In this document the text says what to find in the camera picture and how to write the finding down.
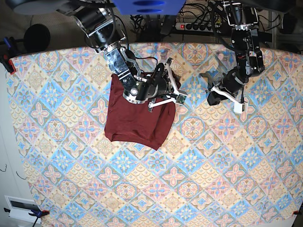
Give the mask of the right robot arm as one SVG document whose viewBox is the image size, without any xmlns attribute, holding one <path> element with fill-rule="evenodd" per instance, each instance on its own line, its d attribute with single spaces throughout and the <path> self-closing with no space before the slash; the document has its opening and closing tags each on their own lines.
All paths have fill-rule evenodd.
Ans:
<svg viewBox="0 0 303 227">
<path fill-rule="evenodd" d="M 6 4 L 16 13 L 38 15 L 58 11 L 73 16 L 77 25 L 91 41 L 96 52 L 103 51 L 110 70 L 118 76 L 124 91 L 123 97 L 129 103 L 149 102 L 148 110 L 170 102 L 184 105 L 185 91 L 179 90 L 173 77 L 168 59 L 157 63 L 152 73 L 144 75 L 132 51 L 121 44 L 126 33 L 118 31 L 114 4 L 108 1 L 97 3 L 86 0 L 8 0 Z"/>
</svg>

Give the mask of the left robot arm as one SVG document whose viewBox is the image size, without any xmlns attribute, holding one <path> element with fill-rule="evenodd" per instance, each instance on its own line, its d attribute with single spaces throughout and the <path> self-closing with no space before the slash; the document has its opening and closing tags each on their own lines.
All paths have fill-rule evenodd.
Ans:
<svg viewBox="0 0 303 227">
<path fill-rule="evenodd" d="M 227 44 L 215 26 L 215 12 L 223 7 L 224 13 L 231 27 L 231 42 Z M 233 103 L 235 113 L 242 113 L 245 109 L 244 98 L 237 100 L 239 92 L 244 91 L 245 85 L 251 77 L 259 76 L 265 69 L 263 54 L 259 47 L 258 16 L 254 8 L 232 0 L 217 1 L 212 5 L 210 15 L 212 31 L 227 49 L 235 53 L 237 65 L 223 74 L 219 81 L 211 82 L 207 94 L 209 106 L 219 105 L 224 100 Z"/>
</svg>

